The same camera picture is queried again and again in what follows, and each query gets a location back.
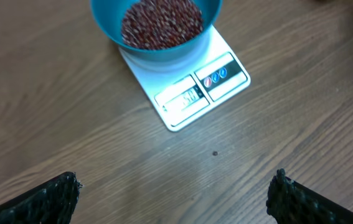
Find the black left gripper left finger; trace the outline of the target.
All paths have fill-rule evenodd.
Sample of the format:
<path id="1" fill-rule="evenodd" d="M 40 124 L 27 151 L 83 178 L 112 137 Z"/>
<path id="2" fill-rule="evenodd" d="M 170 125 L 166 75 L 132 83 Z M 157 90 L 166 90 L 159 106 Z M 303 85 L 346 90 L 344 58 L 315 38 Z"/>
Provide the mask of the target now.
<path id="1" fill-rule="evenodd" d="M 69 224 L 82 184 L 64 172 L 0 205 L 0 224 Z"/>

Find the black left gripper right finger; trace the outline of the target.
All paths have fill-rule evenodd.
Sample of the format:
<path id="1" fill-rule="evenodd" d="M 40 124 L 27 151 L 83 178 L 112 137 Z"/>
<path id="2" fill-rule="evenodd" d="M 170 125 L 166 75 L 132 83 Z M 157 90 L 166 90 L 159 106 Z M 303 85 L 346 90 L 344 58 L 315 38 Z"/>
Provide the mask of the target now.
<path id="1" fill-rule="evenodd" d="M 286 176 L 278 169 L 267 193 L 266 212 L 278 224 L 353 224 L 353 212 Z"/>

